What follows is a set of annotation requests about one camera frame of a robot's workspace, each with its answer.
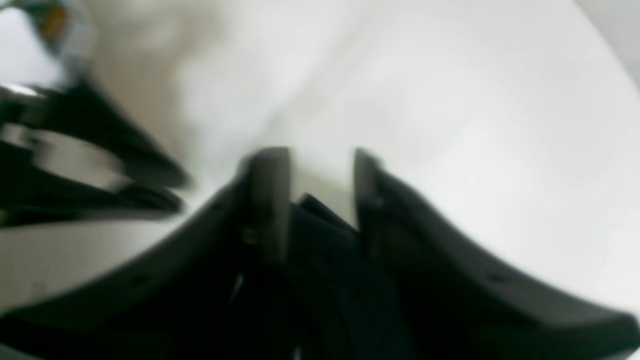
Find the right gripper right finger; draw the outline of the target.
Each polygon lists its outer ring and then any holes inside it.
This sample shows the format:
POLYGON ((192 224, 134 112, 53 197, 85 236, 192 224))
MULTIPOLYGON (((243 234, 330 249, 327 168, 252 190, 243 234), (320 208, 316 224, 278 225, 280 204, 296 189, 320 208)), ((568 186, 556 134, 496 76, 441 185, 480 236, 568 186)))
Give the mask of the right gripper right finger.
POLYGON ((458 230, 359 148, 354 195, 362 252, 390 276, 421 360, 626 360, 628 312, 514 268, 458 230))

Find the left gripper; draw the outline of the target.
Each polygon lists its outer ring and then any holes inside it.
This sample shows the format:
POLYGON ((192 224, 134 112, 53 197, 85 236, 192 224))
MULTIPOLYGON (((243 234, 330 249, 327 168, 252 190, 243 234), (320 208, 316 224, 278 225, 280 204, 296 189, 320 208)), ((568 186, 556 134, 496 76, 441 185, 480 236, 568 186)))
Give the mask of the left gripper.
POLYGON ((94 87, 1 85, 1 226, 159 219, 185 171, 94 87))

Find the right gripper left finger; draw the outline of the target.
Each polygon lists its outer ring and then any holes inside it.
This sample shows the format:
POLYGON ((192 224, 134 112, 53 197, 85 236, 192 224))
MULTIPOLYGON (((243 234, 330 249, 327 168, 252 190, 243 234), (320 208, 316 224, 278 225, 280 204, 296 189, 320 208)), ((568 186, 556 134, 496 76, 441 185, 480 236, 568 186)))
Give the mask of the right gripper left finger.
POLYGON ((34 360, 178 360, 220 338, 237 277, 285 262, 291 154, 263 148, 169 237, 82 287, 1 317, 1 347, 34 360))

